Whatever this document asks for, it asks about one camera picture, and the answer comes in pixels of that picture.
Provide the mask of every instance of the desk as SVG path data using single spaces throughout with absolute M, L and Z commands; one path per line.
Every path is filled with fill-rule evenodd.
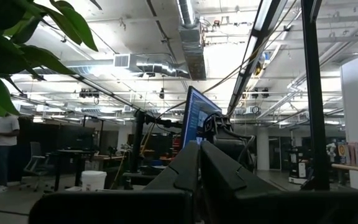
M 50 156 L 56 156 L 56 164 L 55 164 L 55 186 L 53 190 L 56 192 L 59 190 L 59 182 L 60 182 L 60 173 L 62 166 L 62 157 L 69 157 L 76 159 L 76 168 L 75 168 L 75 183 L 74 186 L 80 186 L 81 173 L 85 166 L 85 159 L 93 156 L 94 151 L 82 151 L 82 150 L 57 150 L 52 152 Z
M 89 161 L 86 161 L 85 170 L 99 170 L 104 171 L 106 164 L 110 167 L 111 163 L 121 161 L 124 156 L 94 156 Z

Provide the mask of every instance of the air duct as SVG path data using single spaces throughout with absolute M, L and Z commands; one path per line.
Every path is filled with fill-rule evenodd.
M 119 73 L 123 70 L 142 76 L 145 73 L 161 73 L 169 77 L 190 78 L 186 64 L 175 64 L 164 60 L 154 60 L 134 54 L 117 54 L 114 60 L 81 60 L 63 62 L 63 64 L 79 75 L 95 73 Z M 51 69 L 36 68 L 39 75 L 59 74 Z
M 185 61 L 192 80 L 206 80 L 201 25 L 190 0 L 177 0 L 181 24 L 179 33 Z

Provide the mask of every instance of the black pole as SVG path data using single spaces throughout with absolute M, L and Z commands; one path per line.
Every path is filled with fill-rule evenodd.
M 134 133 L 134 144 L 132 146 L 132 156 L 131 156 L 131 168 L 130 172 L 137 172 L 137 164 L 139 162 L 139 153 L 140 145 L 142 144 L 142 133 L 143 133 L 143 124 L 145 121 L 145 114 L 142 111 L 136 112 L 136 129 Z
M 324 128 L 323 95 L 316 22 L 311 20 L 314 1 L 302 1 L 303 42 L 305 45 L 306 77 L 308 82 L 311 148 L 314 152 L 314 189 L 329 190 L 326 132 Z
M 103 126 L 104 126 L 104 121 L 102 120 L 102 126 L 100 127 L 100 132 L 99 132 L 99 148 L 100 149 L 102 147 Z

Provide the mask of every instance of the computer monitor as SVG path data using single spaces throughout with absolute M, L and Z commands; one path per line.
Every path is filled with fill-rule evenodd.
M 197 140 L 200 144 L 203 138 L 197 136 L 197 130 L 203 127 L 204 120 L 213 113 L 222 113 L 222 109 L 196 88 L 190 86 L 181 131 L 181 149 L 191 140 Z

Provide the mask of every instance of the person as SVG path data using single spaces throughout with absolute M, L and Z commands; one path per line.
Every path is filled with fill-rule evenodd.
M 0 117 L 0 194 L 7 191 L 7 158 L 9 150 L 17 144 L 19 130 L 17 117 L 9 113 Z

